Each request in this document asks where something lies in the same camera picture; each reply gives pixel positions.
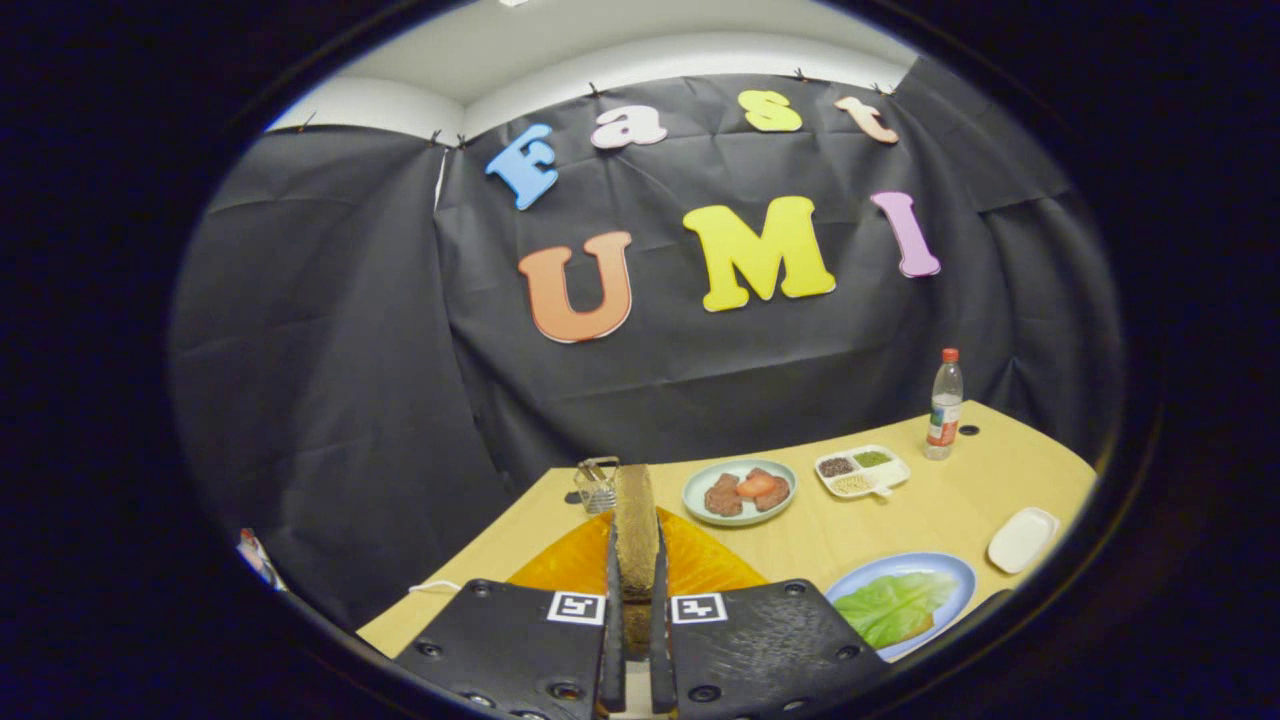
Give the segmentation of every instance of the black fabric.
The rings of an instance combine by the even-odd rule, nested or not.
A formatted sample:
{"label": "black fabric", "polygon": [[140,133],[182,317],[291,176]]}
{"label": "black fabric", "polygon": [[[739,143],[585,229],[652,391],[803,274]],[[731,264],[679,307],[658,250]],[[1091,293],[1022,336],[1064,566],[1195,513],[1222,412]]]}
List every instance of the black fabric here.
{"label": "black fabric", "polygon": [[993,404],[1093,461],[1120,419],[1124,345],[1088,205],[1014,118],[938,63],[916,60],[893,100],[943,146],[996,242],[1014,334]]}
{"label": "black fabric", "polygon": [[[763,133],[737,104],[774,90],[804,118]],[[833,106],[878,108],[887,146]],[[598,150],[595,118],[652,105],[668,137]],[[517,211],[485,165],[534,123],[553,133],[557,184]],[[498,466],[526,487],[591,455],[659,462],[763,451],[928,410],[940,350],[961,351],[966,396],[1020,418],[1087,460],[1115,416],[1121,365],[1100,238],[1070,184],[989,102],[936,65],[884,97],[827,82],[714,76],[650,82],[547,108],[451,154],[435,220],[458,360]],[[869,196],[902,191],[942,272],[906,278]],[[707,269],[684,215],[728,205],[755,232],[769,201],[813,200],[835,292],[707,313]],[[527,254],[566,245],[572,305],[602,297],[582,242],[626,231],[632,310],[577,345],[534,327]]]}
{"label": "black fabric", "polygon": [[348,629],[511,500],[444,316],[442,156],[364,128],[262,137],[214,199],[175,299],[174,401],[196,479]]}

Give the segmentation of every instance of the letter cutout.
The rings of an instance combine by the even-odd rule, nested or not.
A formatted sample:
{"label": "letter cutout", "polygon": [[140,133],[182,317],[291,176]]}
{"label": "letter cutout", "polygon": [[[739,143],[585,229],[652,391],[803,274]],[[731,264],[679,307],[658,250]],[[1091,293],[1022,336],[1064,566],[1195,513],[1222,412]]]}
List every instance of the letter cutout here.
{"label": "letter cutout", "polygon": [[909,278],[938,274],[942,263],[938,263],[924,242],[924,233],[920,232],[920,224],[915,222],[915,213],[911,211],[911,205],[915,204],[911,196],[905,192],[877,192],[872,196],[872,202],[884,210],[888,227],[893,228],[897,249],[902,252],[902,261],[897,269]]}
{"label": "letter cutout", "polygon": [[556,151],[550,145],[540,141],[552,133],[548,124],[538,123],[530,126],[515,142],[499,152],[484,169],[484,174],[498,173],[507,181],[511,190],[516,191],[516,209],[524,210],[541,197],[550,186],[556,184],[559,173],[556,170],[540,170],[538,164],[550,164],[556,161]]}
{"label": "letter cutout", "polygon": [[884,145],[893,145],[897,142],[897,133],[882,126],[879,120],[876,119],[879,118],[879,110],[876,108],[863,105],[856,97],[841,97],[840,100],[836,100],[836,108],[849,113],[849,117],[858,123],[858,127],[873,138],[883,142]]}
{"label": "letter cutout", "polygon": [[590,313],[579,313],[568,302],[564,264],[572,250],[559,246],[526,255],[518,268],[529,278],[529,306],[538,331],[556,342],[573,343],[618,329],[631,314],[631,278],[623,252],[628,245],[631,234],[625,232],[607,232],[582,243],[588,255],[595,255],[604,290],[600,306]]}
{"label": "letter cutout", "polygon": [[778,269],[786,263],[782,295],[805,297],[836,290],[813,233],[813,201],[808,197],[777,197],[769,202],[764,232],[755,234],[724,205],[699,208],[685,215],[685,227],[698,233],[707,260],[710,292],[703,297],[708,313],[746,305],[750,293],[737,284],[736,266],[762,300],[773,299]]}
{"label": "letter cutout", "polygon": [[648,105],[627,105],[595,118],[600,126],[591,133],[591,145],[608,150],[636,145],[653,145],[667,137],[667,128],[658,120],[658,110]]}
{"label": "letter cutout", "polygon": [[763,132],[795,132],[804,120],[791,109],[791,101],[772,90],[745,90],[737,104],[746,110],[746,122]]}

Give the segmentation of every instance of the plate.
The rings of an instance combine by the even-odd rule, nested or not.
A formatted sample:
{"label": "plate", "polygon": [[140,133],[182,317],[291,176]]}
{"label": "plate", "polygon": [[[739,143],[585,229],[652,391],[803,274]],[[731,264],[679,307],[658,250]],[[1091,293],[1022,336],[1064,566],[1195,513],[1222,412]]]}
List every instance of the plate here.
{"label": "plate", "polygon": [[[739,478],[745,479],[746,474],[754,468],[759,468],[785,479],[787,484],[791,486],[791,493],[787,495],[787,498],[780,502],[776,507],[764,512],[756,510],[754,502],[744,498],[742,514],[732,518],[724,518],[723,515],[717,515],[707,510],[707,500],[704,496],[707,495],[707,491],[716,484],[716,480],[719,479],[721,474],[730,473],[731,475],[737,475]],[[694,473],[689,478],[689,482],[685,483],[685,509],[689,510],[689,514],[694,518],[698,518],[704,523],[710,523],[712,525],[754,525],[755,523],[763,523],[786,510],[787,506],[791,505],[791,501],[796,497],[796,486],[795,471],[781,462],[755,457],[717,462],[716,465],[703,468],[701,470]]]}
{"label": "plate", "polygon": [[[888,462],[883,462],[881,465],[872,465],[870,468],[863,468],[854,456],[869,451],[883,452],[884,455],[888,456]],[[845,473],[842,475],[832,475],[829,478],[823,475],[822,464],[826,462],[827,460],[833,460],[836,457],[842,457],[847,460],[849,464],[854,468],[852,471]],[[896,452],[884,447],[883,445],[864,445],[850,450],[842,450],[840,452],[832,452],[831,455],[823,455],[822,457],[813,461],[813,471],[818,474],[818,479],[822,480],[822,484],[827,486],[827,489],[831,492],[831,495],[846,498],[863,497],[864,495],[872,495],[872,493],[876,493],[881,497],[888,497],[893,495],[893,491],[890,489],[891,487],[900,486],[905,483],[908,478],[911,477],[911,469],[906,466],[906,462],[904,462],[902,459],[899,457]],[[870,483],[870,487],[868,489],[842,492],[836,488],[836,484],[840,480],[859,474],[867,478],[867,480]]]}
{"label": "plate", "polygon": [[973,568],[964,560],[943,552],[908,552],[863,565],[836,580],[836,584],[831,585],[826,593],[827,601],[835,605],[841,597],[856,592],[876,578],[906,575],[910,573],[946,573],[959,580],[959,585],[951,593],[947,602],[933,611],[933,628],[929,632],[881,648],[878,655],[882,660],[896,660],[929,642],[931,638],[945,630],[960,615],[978,588],[978,577],[974,574]]}
{"label": "plate", "polygon": [[1057,518],[1039,507],[1023,507],[991,538],[987,557],[1005,573],[1021,573],[1053,539],[1057,525]]}

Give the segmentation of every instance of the green lettuce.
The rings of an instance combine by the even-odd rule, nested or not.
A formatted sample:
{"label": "green lettuce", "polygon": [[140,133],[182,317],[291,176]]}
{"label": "green lettuce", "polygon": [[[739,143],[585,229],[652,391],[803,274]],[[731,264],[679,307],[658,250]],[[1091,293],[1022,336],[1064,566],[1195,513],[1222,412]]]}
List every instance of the green lettuce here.
{"label": "green lettuce", "polygon": [[955,592],[946,573],[884,575],[835,602],[836,610],[872,647],[881,650],[918,634],[933,621],[933,611]]}

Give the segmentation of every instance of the small wire basket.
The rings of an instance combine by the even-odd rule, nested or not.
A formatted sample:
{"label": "small wire basket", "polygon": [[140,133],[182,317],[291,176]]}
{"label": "small wire basket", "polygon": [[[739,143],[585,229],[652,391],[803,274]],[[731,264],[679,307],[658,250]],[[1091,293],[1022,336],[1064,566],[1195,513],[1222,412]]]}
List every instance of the small wire basket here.
{"label": "small wire basket", "polygon": [[618,475],[618,459],[589,457],[577,464],[573,473],[573,484],[577,495],[582,498],[582,507],[589,515],[612,510],[618,502],[617,486],[614,480]]}

